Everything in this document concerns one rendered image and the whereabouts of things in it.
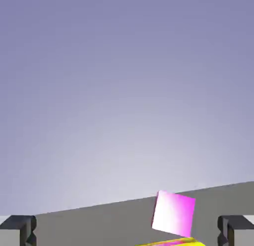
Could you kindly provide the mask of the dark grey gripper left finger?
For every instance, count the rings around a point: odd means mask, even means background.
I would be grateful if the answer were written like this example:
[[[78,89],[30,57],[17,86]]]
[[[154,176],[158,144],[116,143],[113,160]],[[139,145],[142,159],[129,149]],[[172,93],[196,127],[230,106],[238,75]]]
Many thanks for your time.
[[[37,246],[36,227],[35,216],[0,216],[0,246]]]

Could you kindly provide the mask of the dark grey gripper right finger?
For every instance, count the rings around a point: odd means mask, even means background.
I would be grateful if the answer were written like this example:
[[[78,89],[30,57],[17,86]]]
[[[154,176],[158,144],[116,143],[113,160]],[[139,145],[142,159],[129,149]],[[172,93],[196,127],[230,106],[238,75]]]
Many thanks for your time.
[[[218,246],[254,246],[254,215],[222,215],[217,226]]]

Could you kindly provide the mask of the small magenta cube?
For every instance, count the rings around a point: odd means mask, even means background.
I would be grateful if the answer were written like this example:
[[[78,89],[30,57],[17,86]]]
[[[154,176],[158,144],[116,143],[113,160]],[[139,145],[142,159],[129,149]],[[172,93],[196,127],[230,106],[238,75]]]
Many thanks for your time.
[[[190,237],[195,199],[160,190],[157,193],[151,227],[154,230]]]

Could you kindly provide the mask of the large yellow box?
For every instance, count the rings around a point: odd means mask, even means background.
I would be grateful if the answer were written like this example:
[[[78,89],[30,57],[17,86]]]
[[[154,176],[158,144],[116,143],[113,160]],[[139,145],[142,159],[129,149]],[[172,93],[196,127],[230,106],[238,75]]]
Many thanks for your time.
[[[206,246],[206,245],[203,244],[202,242],[197,241],[195,238],[180,238],[135,246]]]

